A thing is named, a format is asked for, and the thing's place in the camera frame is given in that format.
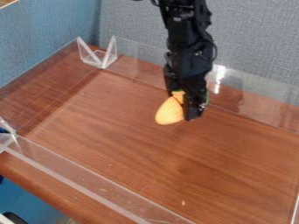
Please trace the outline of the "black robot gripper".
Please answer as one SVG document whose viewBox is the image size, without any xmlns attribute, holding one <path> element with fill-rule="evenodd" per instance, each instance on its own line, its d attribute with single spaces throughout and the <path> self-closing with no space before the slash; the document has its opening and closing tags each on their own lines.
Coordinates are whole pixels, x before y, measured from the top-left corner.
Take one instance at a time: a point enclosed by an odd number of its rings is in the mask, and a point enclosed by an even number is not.
<svg viewBox="0 0 299 224">
<path fill-rule="evenodd" d="M 199 118 L 208 104 L 205 75 L 212 69 L 217 47 L 207 32 L 211 10 L 205 0 L 150 0 L 166 30 L 162 77 L 166 94 L 184 91 L 185 121 Z"/>
</svg>

